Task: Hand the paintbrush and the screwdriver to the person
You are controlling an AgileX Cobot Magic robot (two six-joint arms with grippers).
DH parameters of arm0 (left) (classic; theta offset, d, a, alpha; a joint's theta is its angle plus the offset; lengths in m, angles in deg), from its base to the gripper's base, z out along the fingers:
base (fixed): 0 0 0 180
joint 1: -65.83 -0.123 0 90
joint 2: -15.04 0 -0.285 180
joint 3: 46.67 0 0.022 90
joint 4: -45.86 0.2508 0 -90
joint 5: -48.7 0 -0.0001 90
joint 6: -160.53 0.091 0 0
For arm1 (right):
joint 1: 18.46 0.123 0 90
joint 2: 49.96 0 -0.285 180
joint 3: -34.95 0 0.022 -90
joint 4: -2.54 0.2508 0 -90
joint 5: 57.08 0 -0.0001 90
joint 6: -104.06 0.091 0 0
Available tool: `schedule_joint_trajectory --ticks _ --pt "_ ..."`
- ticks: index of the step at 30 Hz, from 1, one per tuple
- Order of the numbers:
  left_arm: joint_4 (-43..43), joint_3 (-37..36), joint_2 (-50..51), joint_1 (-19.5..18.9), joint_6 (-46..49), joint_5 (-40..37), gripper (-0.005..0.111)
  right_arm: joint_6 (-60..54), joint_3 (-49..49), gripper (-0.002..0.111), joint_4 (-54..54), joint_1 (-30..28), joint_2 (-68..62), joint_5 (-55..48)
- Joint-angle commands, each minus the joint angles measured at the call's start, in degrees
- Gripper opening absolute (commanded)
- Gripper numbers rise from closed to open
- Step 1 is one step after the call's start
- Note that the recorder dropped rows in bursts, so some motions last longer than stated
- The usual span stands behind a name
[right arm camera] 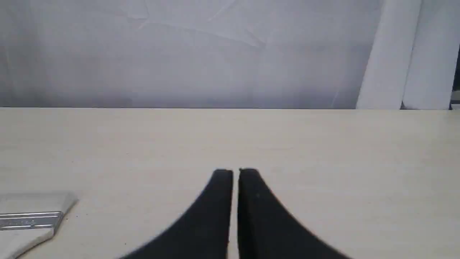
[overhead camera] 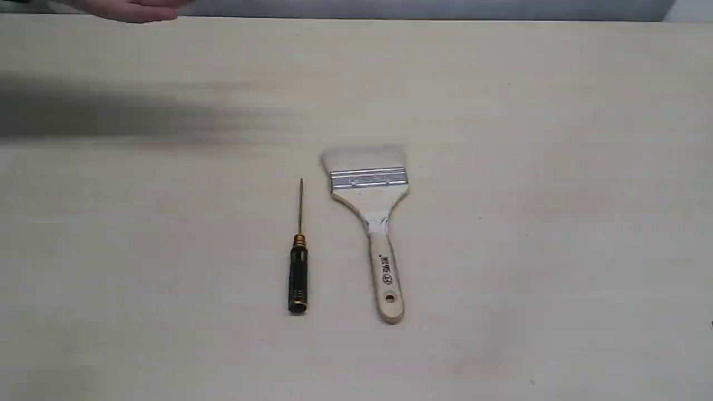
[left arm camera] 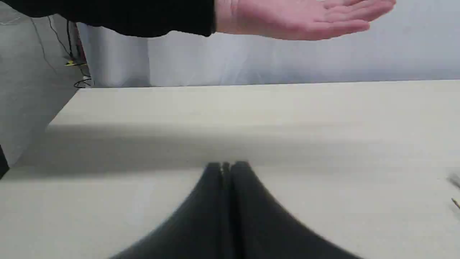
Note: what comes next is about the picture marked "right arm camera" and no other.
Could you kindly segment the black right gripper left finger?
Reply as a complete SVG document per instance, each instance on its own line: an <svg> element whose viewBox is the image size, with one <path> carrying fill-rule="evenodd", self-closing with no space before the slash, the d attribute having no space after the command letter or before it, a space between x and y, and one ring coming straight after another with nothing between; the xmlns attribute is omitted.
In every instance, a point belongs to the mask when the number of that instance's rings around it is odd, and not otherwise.
<svg viewBox="0 0 460 259"><path fill-rule="evenodd" d="M234 174L213 171L194 203L159 236L125 259L226 259Z"/></svg>

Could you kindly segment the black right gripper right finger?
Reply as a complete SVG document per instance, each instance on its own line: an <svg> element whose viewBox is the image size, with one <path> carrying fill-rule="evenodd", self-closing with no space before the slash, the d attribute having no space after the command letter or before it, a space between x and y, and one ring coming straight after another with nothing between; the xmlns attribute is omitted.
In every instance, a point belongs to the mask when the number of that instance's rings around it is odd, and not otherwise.
<svg viewBox="0 0 460 259"><path fill-rule="evenodd" d="M254 168L240 168L238 249L241 259L345 259L289 213Z"/></svg>

